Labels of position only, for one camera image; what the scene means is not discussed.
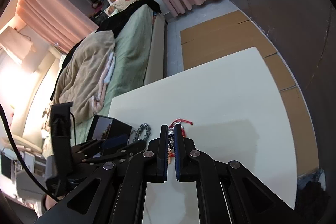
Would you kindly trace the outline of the person's left hand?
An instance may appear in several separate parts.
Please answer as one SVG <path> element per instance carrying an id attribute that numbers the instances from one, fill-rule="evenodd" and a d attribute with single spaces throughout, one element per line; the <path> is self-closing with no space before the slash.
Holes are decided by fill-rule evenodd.
<path id="1" fill-rule="evenodd" d="M 58 202 L 51 198 L 49 195 L 44 194 L 42 197 L 42 209 L 43 212 L 50 210 Z"/>

